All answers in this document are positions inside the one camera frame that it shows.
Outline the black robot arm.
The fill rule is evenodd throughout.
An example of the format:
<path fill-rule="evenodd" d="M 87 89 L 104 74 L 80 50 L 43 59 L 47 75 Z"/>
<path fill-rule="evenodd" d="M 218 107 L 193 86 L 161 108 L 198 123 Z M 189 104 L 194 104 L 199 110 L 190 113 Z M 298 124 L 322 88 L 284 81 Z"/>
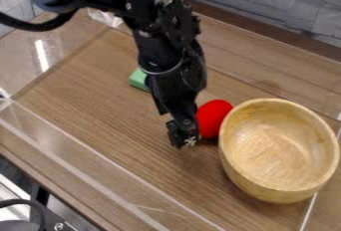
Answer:
<path fill-rule="evenodd" d="M 199 18 L 186 0 L 31 0 L 56 17 L 40 24 L 0 12 L 0 24 L 31 32 L 62 27 L 83 8 L 114 13 L 130 28 L 146 86 L 161 114 L 169 114 L 170 143 L 199 141 L 195 98 L 206 87 L 205 55 L 197 36 Z"/>

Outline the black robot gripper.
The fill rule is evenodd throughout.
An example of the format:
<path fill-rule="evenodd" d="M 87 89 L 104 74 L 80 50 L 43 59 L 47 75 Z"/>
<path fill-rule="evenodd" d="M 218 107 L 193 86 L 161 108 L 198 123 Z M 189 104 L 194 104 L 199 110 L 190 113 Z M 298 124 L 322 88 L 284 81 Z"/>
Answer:
<path fill-rule="evenodd" d="M 186 49 L 177 66 L 166 72 L 149 73 L 146 83 L 159 114 L 174 118 L 167 122 L 170 144 L 177 148 L 195 146 L 201 139 L 195 98 L 206 87 L 202 48 Z"/>

